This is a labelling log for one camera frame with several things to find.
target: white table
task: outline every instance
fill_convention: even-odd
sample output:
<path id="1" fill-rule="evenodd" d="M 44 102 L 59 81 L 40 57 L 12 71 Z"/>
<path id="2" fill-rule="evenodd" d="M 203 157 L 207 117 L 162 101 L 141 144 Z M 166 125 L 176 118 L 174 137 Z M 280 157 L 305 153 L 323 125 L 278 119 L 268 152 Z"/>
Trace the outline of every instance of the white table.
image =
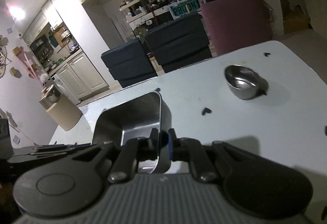
<path id="1" fill-rule="evenodd" d="M 271 53 L 265 57 L 264 52 Z M 269 83 L 267 96 L 240 100 L 228 89 L 224 68 L 231 64 L 256 70 Z M 312 182 L 314 197 L 307 215 L 318 221 L 327 206 L 327 86 L 280 42 L 243 48 L 150 79 L 81 107 L 84 116 L 69 132 L 60 127 L 51 140 L 89 143 L 103 109 L 160 88 L 172 113 L 177 137 L 202 144 L 224 140 L 275 162 L 293 167 Z M 201 115 L 208 107 L 211 114 Z M 179 171 L 174 164 L 170 172 Z"/>

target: table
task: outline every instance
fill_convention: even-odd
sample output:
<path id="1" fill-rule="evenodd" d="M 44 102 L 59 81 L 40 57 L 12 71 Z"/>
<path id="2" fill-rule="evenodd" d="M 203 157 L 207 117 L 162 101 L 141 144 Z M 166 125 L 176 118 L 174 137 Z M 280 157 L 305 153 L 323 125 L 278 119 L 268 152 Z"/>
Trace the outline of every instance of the table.
<path id="1" fill-rule="evenodd" d="M 256 70 L 269 83 L 267 95 L 240 100 L 228 88 L 224 68 L 231 64 Z M 314 187 L 307 216 L 316 223 L 327 205 L 327 86 L 285 45 L 277 41 L 243 48 L 123 89 L 81 107 L 84 116 L 55 141 L 91 142 L 103 109 L 160 88 L 172 113 L 177 137 L 202 144 L 223 140 L 304 173 Z M 201 115 L 207 107 L 211 114 Z M 170 172 L 183 170 L 174 163 Z"/>

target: recessed light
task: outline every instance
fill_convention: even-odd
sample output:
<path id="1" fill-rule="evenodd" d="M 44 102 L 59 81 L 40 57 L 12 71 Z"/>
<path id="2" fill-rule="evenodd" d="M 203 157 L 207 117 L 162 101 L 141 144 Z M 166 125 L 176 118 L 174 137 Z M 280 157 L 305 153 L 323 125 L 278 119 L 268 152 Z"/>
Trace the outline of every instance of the recessed light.
<path id="1" fill-rule="evenodd" d="M 25 18 L 25 11 L 20 9 L 19 7 L 10 7 L 9 12 L 16 20 L 21 20 Z"/>

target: green license plate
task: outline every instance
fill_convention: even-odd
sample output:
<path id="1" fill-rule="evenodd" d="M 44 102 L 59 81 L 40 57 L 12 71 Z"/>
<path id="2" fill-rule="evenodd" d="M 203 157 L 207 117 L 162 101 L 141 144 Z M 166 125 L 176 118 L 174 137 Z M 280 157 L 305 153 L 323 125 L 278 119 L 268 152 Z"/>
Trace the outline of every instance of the green license plate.
<path id="1" fill-rule="evenodd" d="M 200 5 L 197 0 L 188 0 L 182 3 L 179 3 L 176 6 L 171 6 L 171 12 L 174 14 L 175 17 L 182 16 L 187 14 L 189 11 L 197 11 L 200 8 Z"/>

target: chair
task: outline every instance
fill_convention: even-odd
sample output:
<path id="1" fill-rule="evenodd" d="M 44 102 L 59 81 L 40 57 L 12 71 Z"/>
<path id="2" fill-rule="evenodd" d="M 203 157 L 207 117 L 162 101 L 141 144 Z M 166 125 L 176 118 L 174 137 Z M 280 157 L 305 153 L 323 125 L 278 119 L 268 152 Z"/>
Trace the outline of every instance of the chair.
<path id="1" fill-rule="evenodd" d="M 217 55 L 272 39 L 269 10 L 262 0 L 216 0 L 201 10 Z"/>
<path id="2" fill-rule="evenodd" d="M 152 29 L 144 36 L 166 73 L 212 57 L 201 18 L 197 13 L 190 13 Z"/>
<path id="3" fill-rule="evenodd" d="M 123 88 L 157 76 L 138 38 L 104 52 L 101 59 Z"/>

